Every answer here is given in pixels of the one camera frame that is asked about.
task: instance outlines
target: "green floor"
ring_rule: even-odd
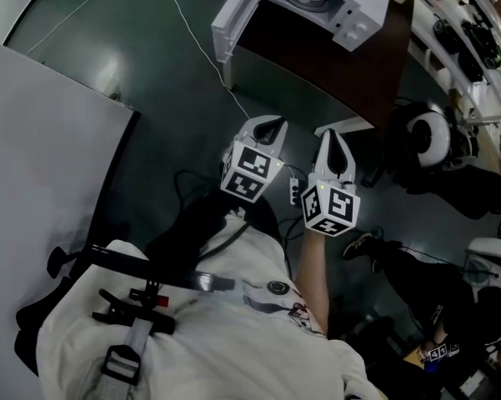
[[[38,0],[9,47],[26,53],[85,0]],[[204,49],[213,58],[210,24],[224,0],[178,0]],[[139,247],[170,226],[178,212],[173,174],[191,168],[217,174],[224,148],[245,121],[190,38],[173,0],[92,0],[75,13],[31,58],[107,96],[118,97],[143,114],[113,183],[105,218],[129,223],[129,239]],[[283,156],[310,169],[318,140],[315,127],[352,113],[323,92],[270,62],[238,48],[236,93],[251,116],[279,114],[289,120]],[[399,95],[444,104],[445,96],[411,57]],[[380,159],[382,138],[375,131],[345,135],[358,164],[358,180]],[[183,189],[196,181],[188,180]],[[472,221],[432,195],[409,196],[385,177],[373,190],[358,188],[362,208],[358,227],[379,225],[387,238],[441,258],[463,260],[470,240],[496,234],[498,219]],[[277,218],[299,215],[288,205],[288,172],[266,192]],[[370,274],[363,259],[345,263],[339,254],[353,235],[328,243],[332,297],[347,308],[391,315],[398,330],[414,332],[404,303],[384,276]],[[297,261],[299,242],[289,254]]]

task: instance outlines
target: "dark brown tabletop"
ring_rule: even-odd
[[[413,3],[389,1],[382,29],[349,52],[319,25],[262,0],[238,44],[321,88],[385,130],[406,63]]]

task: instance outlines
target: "person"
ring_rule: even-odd
[[[496,368],[501,371],[501,288],[484,287],[476,300],[462,268],[421,262],[402,246],[366,232],[344,249],[343,258],[369,257],[373,271],[385,273],[423,329],[425,339],[419,349],[423,361],[429,361],[430,352],[439,345],[457,346],[457,354],[438,362],[437,383],[459,386],[483,366],[486,346],[497,348]]]
[[[224,293],[161,287],[168,306],[157,310],[176,327],[148,337],[132,397],[379,399],[363,359],[345,342],[327,339],[326,237],[305,231],[293,282],[270,207],[262,198],[253,206],[234,200],[211,191],[150,242],[146,256],[127,242],[108,246],[148,257],[159,271],[196,268],[241,287]],[[37,345],[45,398],[93,398],[93,369],[130,330],[91,318],[107,308],[98,290],[127,298],[131,288],[144,288],[144,281],[91,266],[50,312]]]

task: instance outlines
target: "microwave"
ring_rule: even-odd
[[[215,55],[226,63],[261,0],[227,0],[212,23]],[[333,40],[352,52],[382,26],[389,0],[325,0],[304,6],[298,0],[269,0],[333,34]]]

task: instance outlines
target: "white cube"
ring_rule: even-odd
[[[361,200],[328,182],[317,180],[302,194],[306,228],[337,237],[356,226]]]
[[[220,189],[255,203],[282,167],[281,160],[234,141],[224,163]]]

